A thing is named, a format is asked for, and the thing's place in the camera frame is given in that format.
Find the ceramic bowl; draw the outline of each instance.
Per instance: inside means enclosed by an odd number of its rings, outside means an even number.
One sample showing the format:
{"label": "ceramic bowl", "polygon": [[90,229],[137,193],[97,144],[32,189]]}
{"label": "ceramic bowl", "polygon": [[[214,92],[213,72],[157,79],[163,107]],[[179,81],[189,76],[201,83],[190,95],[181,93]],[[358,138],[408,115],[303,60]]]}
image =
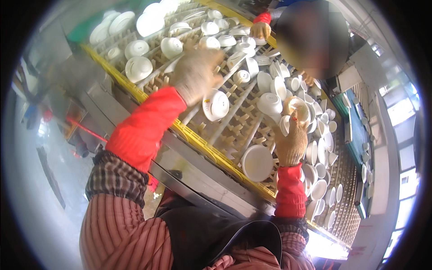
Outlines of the ceramic bowl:
{"label": "ceramic bowl", "polygon": [[285,80],[285,84],[290,91],[296,92],[300,87],[300,80],[296,77],[290,77]]}
{"label": "ceramic bowl", "polygon": [[202,37],[199,44],[204,49],[220,49],[220,43],[214,37]]}
{"label": "ceramic bowl", "polygon": [[231,29],[228,32],[229,35],[232,35],[234,37],[244,36],[247,35],[246,32],[243,29]]}
{"label": "ceramic bowl", "polygon": [[239,23],[240,23],[240,20],[236,17],[230,17],[230,18],[226,19],[226,21],[228,22],[230,28],[232,28],[236,25],[239,25]]}
{"label": "ceramic bowl", "polygon": [[332,153],[332,152],[328,153],[328,165],[333,166],[334,162],[336,161],[336,159],[338,157],[339,156],[336,155],[335,153]]}
{"label": "ceramic bowl", "polygon": [[325,180],[318,180],[312,185],[311,199],[320,200],[324,197],[327,190],[327,182]]}
{"label": "ceramic bowl", "polygon": [[257,83],[260,92],[269,93],[272,81],[270,74],[265,73],[264,71],[258,72]]}
{"label": "ceramic bowl", "polygon": [[137,20],[137,31],[143,38],[165,28],[165,20],[162,16],[154,16],[152,13],[143,13]]}
{"label": "ceramic bowl", "polygon": [[267,44],[267,41],[264,38],[254,38],[254,40],[258,46]]}
{"label": "ceramic bowl", "polygon": [[241,168],[253,182],[264,181],[273,170],[273,156],[263,145],[251,146],[241,159]]}
{"label": "ceramic bowl", "polygon": [[224,19],[214,19],[213,22],[219,27],[220,31],[226,30],[229,28],[229,24]]}
{"label": "ceramic bowl", "polygon": [[325,203],[332,207],[334,205],[334,199],[336,198],[336,188],[332,187],[331,189],[327,190],[325,194]]}
{"label": "ceramic bowl", "polygon": [[257,46],[257,43],[255,42],[255,40],[251,37],[248,37],[248,36],[241,37],[241,41],[249,43],[254,49]]}
{"label": "ceramic bowl", "polygon": [[342,195],[343,195],[343,187],[342,184],[339,184],[337,186],[337,190],[336,190],[336,201],[340,202],[340,200],[342,199]]}
{"label": "ceramic bowl", "polygon": [[323,179],[325,177],[326,171],[327,171],[324,164],[318,162],[317,164],[315,164],[315,169],[317,169],[318,178]]}
{"label": "ceramic bowl", "polygon": [[237,83],[241,79],[241,83],[248,83],[251,80],[251,75],[246,70],[239,70],[234,74],[234,82]]}
{"label": "ceramic bowl", "polygon": [[288,104],[285,105],[287,115],[291,115],[294,110],[297,110],[297,119],[302,122],[311,121],[311,113],[307,104],[298,97],[292,98]]}
{"label": "ceramic bowl", "polygon": [[277,95],[280,100],[286,99],[286,87],[282,77],[276,76],[270,84],[270,91]]}
{"label": "ceramic bowl", "polygon": [[331,227],[333,227],[335,218],[336,218],[336,212],[335,211],[331,211],[330,213],[328,213],[327,216],[325,217],[325,220],[324,220],[324,226],[327,229],[330,229]]}
{"label": "ceramic bowl", "polygon": [[282,112],[282,101],[273,93],[264,93],[257,102],[257,108],[263,114],[280,114]]}
{"label": "ceramic bowl", "polygon": [[144,40],[135,40],[126,45],[124,55],[129,60],[134,56],[142,56],[148,53],[149,49],[149,45]]}
{"label": "ceramic bowl", "polygon": [[219,33],[219,27],[214,22],[203,22],[201,24],[201,31],[204,35],[216,35]]}
{"label": "ceramic bowl", "polygon": [[127,61],[124,71],[126,77],[131,82],[136,83],[147,78],[152,73],[153,65],[148,58],[134,56]]}
{"label": "ceramic bowl", "polygon": [[327,109],[325,112],[328,114],[328,120],[333,120],[336,117],[336,113],[332,109]]}
{"label": "ceramic bowl", "polygon": [[217,89],[205,96],[202,103],[205,116],[212,122],[225,117],[229,111],[228,97]]}
{"label": "ceramic bowl", "polygon": [[251,58],[255,55],[254,47],[252,45],[250,45],[249,43],[246,43],[246,42],[237,43],[237,45],[234,47],[234,51],[244,52],[245,54],[247,54],[246,57],[248,57],[248,58]]}
{"label": "ceramic bowl", "polygon": [[232,35],[222,35],[217,39],[221,47],[234,46],[237,44],[235,38]]}
{"label": "ceramic bowl", "polygon": [[331,133],[335,132],[337,129],[337,123],[335,121],[328,122],[328,128]]}
{"label": "ceramic bowl", "polygon": [[183,52],[183,44],[178,38],[164,38],[161,50],[168,59],[172,59]]}
{"label": "ceramic bowl", "polygon": [[222,19],[223,18],[222,13],[220,11],[218,11],[218,10],[209,10],[207,12],[207,15],[209,16],[210,20],[213,20],[213,19]]}
{"label": "ceramic bowl", "polygon": [[318,157],[318,144],[317,141],[313,141],[309,143],[306,148],[306,160],[312,165],[315,165],[315,163],[317,162],[317,157]]}
{"label": "ceramic bowl", "polygon": [[248,67],[249,74],[251,75],[251,79],[254,79],[258,75],[258,72],[260,72],[258,63],[254,58],[246,58],[246,65]]}

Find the person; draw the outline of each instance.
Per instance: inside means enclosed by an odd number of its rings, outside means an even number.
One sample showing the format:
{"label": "person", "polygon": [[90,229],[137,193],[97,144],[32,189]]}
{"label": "person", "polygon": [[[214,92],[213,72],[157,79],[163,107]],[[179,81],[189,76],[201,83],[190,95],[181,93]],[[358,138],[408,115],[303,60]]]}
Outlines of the person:
{"label": "person", "polygon": [[85,269],[314,269],[305,251],[307,198],[300,181],[307,136],[296,111],[287,137],[273,127],[280,167],[270,220],[239,220],[169,202],[144,220],[147,172],[162,135],[221,80],[213,72],[222,59],[222,51],[187,52],[169,85],[120,123],[94,158],[79,239]]}

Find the knit glove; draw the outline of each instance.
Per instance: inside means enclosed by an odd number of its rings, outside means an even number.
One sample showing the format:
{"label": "knit glove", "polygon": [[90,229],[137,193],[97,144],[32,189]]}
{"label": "knit glove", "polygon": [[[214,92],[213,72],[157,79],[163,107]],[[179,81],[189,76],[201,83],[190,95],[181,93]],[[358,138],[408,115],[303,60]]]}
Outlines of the knit glove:
{"label": "knit glove", "polygon": [[187,106],[203,99],[211,89],[221,83],[222,76],[213,74],[223,60],[221,50],[190,50],[179,60],[170,79]]}
{"label": "knit glove", "polygon": [[297,120],[295,110],[289,119],[288,136],[285,137],[278,126],[273,127],[279,167],[292,167],[300,163],[308,146],[307,124]]}

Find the dish rack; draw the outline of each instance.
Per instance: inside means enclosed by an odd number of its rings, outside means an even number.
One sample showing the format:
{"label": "dish rack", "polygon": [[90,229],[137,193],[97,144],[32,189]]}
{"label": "dish rack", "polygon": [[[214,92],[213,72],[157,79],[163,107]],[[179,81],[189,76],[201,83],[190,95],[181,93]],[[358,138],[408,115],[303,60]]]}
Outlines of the dish rack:
{"label": "dish rack", "polygon": [[[128,43],[140,38],[135,25],[108,37],[96,46],[82,44],[81,47],[111,76],[113,76],[138,103],[142,103],[147,99],[149,94],[169,83],[172,73],[164,73],[164,71],[172,62],[181,56],[179,55],[171,60],[167,59],[160,49],[161,40],[165,37],[173,36],[180,39],[186,46],[197,44],[199,39],[203,36],[200,29],[201,23],[210,21],[207,15],[207,11],[210,10],[210,8],[217,9],[228,17],[235,16],[241,23],[240,25],[219,32],[213,36],[215,38],[228,34],[230,29],[252,25],[252,23],[244,17],[213,1],[198,0],[197,2],[180,5],[175,14],[165,17],[164,29],[148,37],[142,38],[150,47],[149,52],[143,56],[151,60],[153,64],[153,72],[137,84],[132,83],[125,76],[124,68],[127,62],[126,58],[120,57],[108,60],[107,57],[108,51],[112,48],[118,47],[121,50],[124,50]],[[201,16],[185,20],[185,22],[187,22],[192,28],[190,31],[180,35],[169,32],[170,25],[175,22],[180,22],[185,16],[197,11],[205,11],[205,13]],[[265,54],[276,46],[276,41],[272,37],[270,37],[267,42],[267,45],[257,46],[255,48],[256,55]],[[277,194],[276,173],[279,160],[274,153],[276,145],[274,142],[274,133],[270,128],[270,120],[256,108],[256,103],[262,92],[258,89],[256,77],[251,79],[247,84],[243,84],[241,80],[233,81],[233,75],[238,70],[247,70],[246,62],[243,61],[232,70],[229,70],[226,65],[226,60],[232,53],[233,48],[225,47],[222,49],[225,53],[224,61],[216,68],[215,72],[218,72],[223,76],[223,83],[216,88],[223,91],[228,96],[230,102],[228,114],[220,121],[210,122],[204,116],[204,113],[202,112],[202,104],[199,103],[195,107],[188,108],[187,111],[182,113],[179,118],[175,120],[171,129],[180,135],[192,147],[205,155],[225,172],[230,174],[234,179],[245,185],[250,190],[255,191],[271,203],[275,203],[275,197]],[[283,63],[288,65],[280,55],[270,59],[279,64]],[[260,70],[268,72],[268,66],[264,66],[264,68],[261,66]],[[252,182],[248,179],[239,167],[241,157],[245,153],[246,149],[254,144],[264,145],[273,155],[273,170],[265,181],[259,183]],[[344,198],[341,203],[333,206],[340,210],[337,210],[335,225],[333,226],[331,233],[322,229],[320,227],[320,222],[314,223],[308,221],[308,223],[311,227],[322,232],[332,240],[350,247],[350,245],[347,245],[347,243],[342,240],[348,238],[345,238],[343,232],[340,232],[340,230],[337,229],[338,224],[341,224],[338,223],[340,221],[338,216],[346,212],[345,207],[341,206],[344,203]]]}

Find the work glove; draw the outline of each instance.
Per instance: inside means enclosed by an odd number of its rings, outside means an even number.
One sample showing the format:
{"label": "work glove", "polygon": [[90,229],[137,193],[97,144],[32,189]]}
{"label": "work glove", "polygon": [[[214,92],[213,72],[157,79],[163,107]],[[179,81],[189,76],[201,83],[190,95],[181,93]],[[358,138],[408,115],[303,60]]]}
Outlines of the work glove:
{"label": "work glove", "polygon": [[308,123],[302,124],[297,120],[297,110],[294,110],[289,119],[289,132],[286,137],[279,126],[272,128],[279,167],[292,167],[300,163],[308,146],[307,126]]}
{"label": "work glove", "polygon": [[266,22],[256,22],[251,27],[251,35],[254,38],[267,39],[270,36],[271,27]]}
{"label": "work glove", "polygon": [[169,84],[175,87],[187,106],[193,106],[222,82],[222,76],[214,74],[216,66],[222,61],[221,50],[191,48],[175,66]]}

